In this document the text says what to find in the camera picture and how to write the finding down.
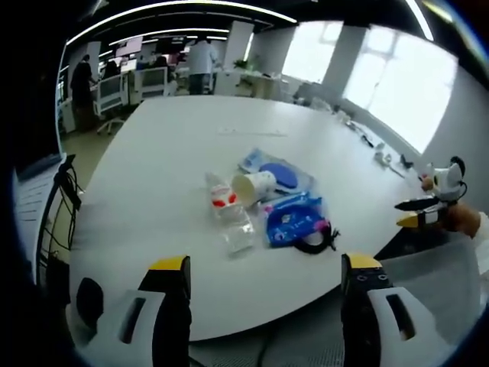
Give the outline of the person's right hand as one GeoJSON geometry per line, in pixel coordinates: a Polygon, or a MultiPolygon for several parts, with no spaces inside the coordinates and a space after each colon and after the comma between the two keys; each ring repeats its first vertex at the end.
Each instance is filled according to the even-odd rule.
{"type": "Polygon", "coordinates": [[[445,211],[445,215],[441,219],[433,223],[427,223],[425,227],[460,232],[473,239],[481,227],[481,213],[458,201],[445,211]]]}

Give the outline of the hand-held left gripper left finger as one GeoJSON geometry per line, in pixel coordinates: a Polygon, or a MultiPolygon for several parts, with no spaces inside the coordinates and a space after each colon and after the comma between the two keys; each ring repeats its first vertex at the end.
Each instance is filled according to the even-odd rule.
{"type": "Polygon", "coordinates": [[[156,261],[138,288],[108,307],[102,287],[82,279],[76,311],[90,334],[83,359],[90,366],[188,366],[190,300],[188,255],[156,261]]]}

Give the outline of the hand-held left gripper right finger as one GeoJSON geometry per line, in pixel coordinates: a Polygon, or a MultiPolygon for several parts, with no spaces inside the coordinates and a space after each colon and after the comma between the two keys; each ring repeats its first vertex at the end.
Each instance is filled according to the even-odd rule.
{"type": "Polygon", "coordinates": [[[434,366],[447,342],[432,313],[369,255],[342,255],[344,366],[434,366]]]}

